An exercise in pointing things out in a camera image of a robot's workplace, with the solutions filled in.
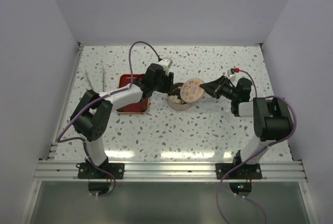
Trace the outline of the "round metal tin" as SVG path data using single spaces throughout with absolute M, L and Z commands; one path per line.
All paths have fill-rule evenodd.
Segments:
M 175 111 L 186 111 L 191 107 L 191 104 L 185 103 L 181 99 L 181 88 L 183 83 L 173 84 L 172 90 L 168 94 L 167 103 Z

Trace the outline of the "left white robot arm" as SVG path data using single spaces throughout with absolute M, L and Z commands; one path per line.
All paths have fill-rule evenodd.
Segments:
M 94 177 L 103 178 L 108 172 L 103 134 L 111 113 L 124 106 L 144 101 L 150 98 L 153 92 L 168 94 L 173 86 L 174 74 L 170 72 L 172 62 L 172 59 L 164 58 L 151 64 L 144 74 L 117 90 L 100 93 L 89 90 L 84 94 L 70 118 L 70 123 L 83 138 L 86 155 L 92 163 L 89 171 Z

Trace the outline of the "round metal tin lid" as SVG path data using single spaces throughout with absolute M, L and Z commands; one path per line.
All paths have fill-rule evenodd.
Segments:
M 193 104 L 200 100 L 205 91 L 200 85 L 204 82 L 199 78 L 191 78 L 187 80 L 180 89 L 180 97 L 187 104 Z

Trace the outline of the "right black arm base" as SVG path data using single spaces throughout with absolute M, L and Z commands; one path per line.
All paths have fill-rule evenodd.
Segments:
M 232 163 L 216 163 L 216 178 L 229 180 L 260 180 L 263 178 L 259 164 L 244 164 L 239 167 L 241 160 L 235 157 Z

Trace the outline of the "metal tweezers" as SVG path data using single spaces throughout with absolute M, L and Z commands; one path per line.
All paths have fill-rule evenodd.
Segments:
M 90 75 L 87 70 L 84 70 L 84 76 L 88 83 L 89 89 L 97 92 L 105 91 L 106 77 L 104 65 L 100 66 L 92 75 Z

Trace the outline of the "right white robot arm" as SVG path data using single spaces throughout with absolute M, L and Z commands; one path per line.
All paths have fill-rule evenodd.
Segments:
M 258 164 L 266 151 L 275 143 L 288 139 L 296 126 L 294 114 L 282 97 L 250 98 L 253 86 L 247 78 L 241 78 L 233 85 L 225 76 L 200 85 L 213 98 L 229 99 L 235 117 L 253 118 L 254 136 L 233 158 L 232 173 L 240 179 L 250 173 L 249 165 Z

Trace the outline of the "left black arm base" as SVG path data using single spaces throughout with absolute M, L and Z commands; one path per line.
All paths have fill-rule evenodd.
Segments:
M 104 162 L 100 167 L 95 168 L 89 161 L 78 163 L 75 167 L 79 179 L 111 179 L 110 174 L 116 179 L 123 179 L 125 164 Z

